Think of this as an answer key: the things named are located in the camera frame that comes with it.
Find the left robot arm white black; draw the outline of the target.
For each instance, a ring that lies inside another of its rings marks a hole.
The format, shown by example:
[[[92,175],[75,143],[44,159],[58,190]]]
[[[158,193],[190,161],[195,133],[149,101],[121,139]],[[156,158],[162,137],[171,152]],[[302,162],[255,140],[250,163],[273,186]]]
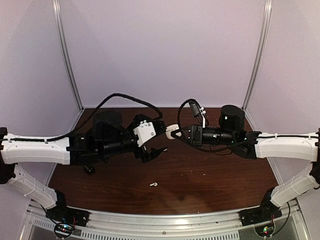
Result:
[[[60,137],[26,138],[0,129],[0,183],[12,185],[25,196],[43,206],[49,218],[77,224],[88,216],[86,211],[67,207],[65,195],[49,188],[21,168],[19,163],[56,163],[86,166],[99,161],[107,163],[110,157],[133,153],[146,163],[157,158],[166,148],[147,151],[144,144],[166,132],[161,119],[144,114],[134,117],[128,127],[122,125],[122,115],[106,110],[93,116],[92,127],[86,133],[69,133]]]

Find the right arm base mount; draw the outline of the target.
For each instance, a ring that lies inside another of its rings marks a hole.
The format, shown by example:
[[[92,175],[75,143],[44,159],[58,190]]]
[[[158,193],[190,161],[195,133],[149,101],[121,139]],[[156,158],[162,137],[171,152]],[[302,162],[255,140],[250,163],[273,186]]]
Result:
[[[239,218],[243,227],[271,221],[273,218],[282,216],[280,207],[271,203],[273,190],[274,187],[265,193],[258,207],[247,208],[239,212]]]

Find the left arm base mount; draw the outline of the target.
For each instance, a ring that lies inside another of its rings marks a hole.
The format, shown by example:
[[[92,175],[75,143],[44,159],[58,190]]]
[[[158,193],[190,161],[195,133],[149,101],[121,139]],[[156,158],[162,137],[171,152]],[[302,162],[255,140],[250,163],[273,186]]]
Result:
[[[90,213],[86,210],[68,207],[65,194],[59,190],[54,192],[57,200],[53,208],[46,208],[46,216],[54,221],[86,227]]]

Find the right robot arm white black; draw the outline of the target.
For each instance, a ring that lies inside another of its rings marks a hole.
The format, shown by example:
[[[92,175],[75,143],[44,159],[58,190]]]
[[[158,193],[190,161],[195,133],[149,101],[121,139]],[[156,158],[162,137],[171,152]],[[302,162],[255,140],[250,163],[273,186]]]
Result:
[[[246,131],[245,112],[235,105],[220,109],[218,127],[209,127],[205,109],[195,100],[189,102],[193,116],[201,124],[182,127],[180,123],[167,128],[168,139],[177,139],[201,150],[203,145],[219,146],[211,153],[226,150],[244,159],[293,158],[310,161],[297,175],[283,184],[268,190],[256,210],[259,220],[268,220],[277,209],[311,189],[320,187],[320,133],[277,134],[261,131]]]

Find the white charging case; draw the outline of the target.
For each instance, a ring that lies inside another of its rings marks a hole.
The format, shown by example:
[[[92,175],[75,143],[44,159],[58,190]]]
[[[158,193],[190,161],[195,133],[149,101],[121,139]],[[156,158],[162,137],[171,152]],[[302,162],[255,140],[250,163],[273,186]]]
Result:
[[[167,139],[174,140],[175,138],[172,136],[172,132],[179,129],[178,124],[172,124],[166,127],[165,135]]]

